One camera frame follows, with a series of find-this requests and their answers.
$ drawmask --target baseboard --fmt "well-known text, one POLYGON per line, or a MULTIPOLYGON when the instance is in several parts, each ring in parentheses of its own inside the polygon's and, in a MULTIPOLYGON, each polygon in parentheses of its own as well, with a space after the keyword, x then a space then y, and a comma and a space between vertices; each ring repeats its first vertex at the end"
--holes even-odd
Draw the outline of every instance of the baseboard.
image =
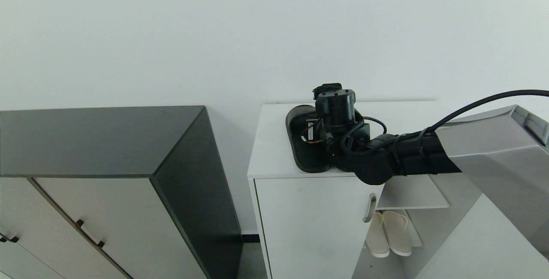
POLYGON ((259 243, 259 234, 242 234, 242 242, 244 243, 259 243))

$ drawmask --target wire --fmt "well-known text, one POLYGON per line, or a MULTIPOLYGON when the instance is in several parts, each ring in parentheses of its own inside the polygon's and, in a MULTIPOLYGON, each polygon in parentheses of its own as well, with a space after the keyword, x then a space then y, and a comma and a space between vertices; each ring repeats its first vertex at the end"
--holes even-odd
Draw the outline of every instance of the wire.
POLYGON ((490 97, 486 97, 484 99, 475 101, 471 103, 470 105, 466 105, 462 107, 461 109, 451 113, 447 117, 441 119, 437 123, 435 123, 433 126, 429 127, 427 129, 427 132, 434 132, 439 127, 441 127, 443 124, 447 123, 448 121, 451 121, 453 118, 472 110, 476 107, 480 107, 481 105, 484 105, 485 103, 496 101, 498 99, 508 98, 508 97, 515 97, 515 96, 543 96, 543 97, 549 97, 549 91, 544 90, 518 90, 518 91, 508 91, 508 92, 502 92, 498 93, 496 95, 492 95, 490 97))
POLYGON ((318 118, 314 123, 312 123, 312 125, 310 125, 309 127, 306 127, 303 131, 302 131, 302 140, 305 142, 305 143, 308 143, 308 144, 317 144, 317 143, 320 143, 320 142, 323 142, 324 139, 320 139, 320 140, 315 140, 315 141, 307 141, 307 139, 305 138, 305 133, 307 133, 307 130, 309 130, 310 128, 314 127, 319 121, 321 121, 321 118, 318 118))
MULTIPOLYGON (((496 95, 486 97, 484 99, 475 101, 475 102, 471 103, 470 105, 466 105, 466 106, 462 107, 461 109, 459 109, 459 110, 449 114, 447 117, 441 119, 440 121, 438 121, 434 125, 428 127, 425 132, 427 134, 432 133, 435 130, 437 130, 439 127, 441 127, 442 125, 447 123, 448 121, 451 121, 452 119, 454 119, 455 117, 458 117, 459 115, 461 115, 461 114, 463 114, 467 111, 470 111, 470 110, 472 110, 476 107, 480 107, 481 105, 484 105, 488 102, 492 102, 492 101, 496 101, 496 100, 504 99, 504 98, 508 98, 508 97, 516 97, 516 96, 549 97, 549 91, 545 91, 545 90, 516 90, 516 91, 508 91, 508 92, 498 93, 496 95)), ((345 136, 341 139, 341 148, 343 149, 343 151, 345 151, 347 153, 352 152, 353 154, 371 154, 371 153, 374 153, 374 152, 376 152, 376 151, 378 151, 378 150, 380 150, 380 149, 382 149, 386 146, 389 146, 389 145, 393 144, 394 141, 395 141, 395 138, 392 138, 392 139, 387 140, 387 141, 385 141, 385 142, 379 144, 378 146, 373 147, 369 150, 365 150, 363 152, 353 152, 353 151, 351 151, 351 149, 349 149, 345 145, 345 143, 343 143, 343 139, 347 139, 347 137, 349 137, 349 135, 356 129, 355 128, 351 129, 351 131, 349 131, 347 134, 345 134, 345 136)), ((411 134, 406 134, 406 137, 403 137, 400 140, 404 141, 404 140, 409 140, 410 138, 418 137, 420 133, 421 133, 421 131, 413 132, 411 134)))
POLYGON ((383 127, 382 134, 387 133, 387 126, 381 120, 375 119, 374 117, 367 117, 367 116, 364 116, 363 119, 373 121, 374 123, 378 123, 379 125, 381 125, 381 127, 383 127))

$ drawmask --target cabinet top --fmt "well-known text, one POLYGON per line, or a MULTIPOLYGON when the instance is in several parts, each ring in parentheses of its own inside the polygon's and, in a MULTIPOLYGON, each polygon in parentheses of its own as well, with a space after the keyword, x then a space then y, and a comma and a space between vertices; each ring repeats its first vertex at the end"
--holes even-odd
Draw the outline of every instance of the cabinet top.
POLYGON ((148 177, 204 106, 0 112, 1 176, 148 177))
MULTIPOLYGON (((353 173, 343 172, 337 168, 310 174, 296 166, 285 121, 290 109, 298 105, 300 104, 263 105, 247 171, 248 178, 354 176, 353 173)), ((384 122, 390 134, 422 130, 451 111, 440 101, 357 102, 355 109, 364 116, 384 122)), ((370 131, 373 137, 383 132, 376 123, 371 124, 370 131)))

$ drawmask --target white slipper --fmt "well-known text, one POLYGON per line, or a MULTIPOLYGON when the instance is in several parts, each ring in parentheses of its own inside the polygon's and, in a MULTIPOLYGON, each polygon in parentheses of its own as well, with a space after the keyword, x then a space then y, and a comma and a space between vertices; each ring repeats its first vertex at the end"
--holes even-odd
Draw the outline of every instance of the white slipper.
POLYGON ((385 231, 383 231, 382 223, 382 214, 375 212, 366 236, 366 246, 376 258, 384 258, 389 255, 389 243, 385 231))
POLYGON ((383 212, 383 228, 391 250, 402 256, 412 254, 412 240, 408 234, 408 218, 391 210, 383 212))

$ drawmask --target cabinet handle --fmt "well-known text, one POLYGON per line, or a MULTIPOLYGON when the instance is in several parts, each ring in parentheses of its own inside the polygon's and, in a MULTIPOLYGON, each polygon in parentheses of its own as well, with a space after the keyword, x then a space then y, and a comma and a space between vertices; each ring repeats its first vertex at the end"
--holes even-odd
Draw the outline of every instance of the cabinet handle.
POLYGON ((7 238, 4 234, 0 233, 0 243, 5 243, 5 242, 12 242, 12 243, 16 243, 19 241, 19 237, 17 236, 14 236, 12 238, 7 238))
MULTIPOLYGON (((84 220, 78 219, 78 221, 76 221, 75 224, 76 224, 76 227, 80 230, 80 232, 82 232, 82 234, 84 234, 89 240, 91 240, 95 244, 94 240, 88 234, 86 234, 84 230, 82 230, 82 225, 84 224, 84 220)), ((103 246, 105 245, 105 242, 101 240, 95 245, 98 246, 98 248, 103 248, 103 246)))
POLYGON ((376 206, 377 206, 376 193, 372 193, 370 195, 370 199, 368 200, 368 205, 366 205, 366 213, 362 218, 362 220, 365 223, 372 221, 372 218, 374 218, 374 213, 376 212, 376 206))

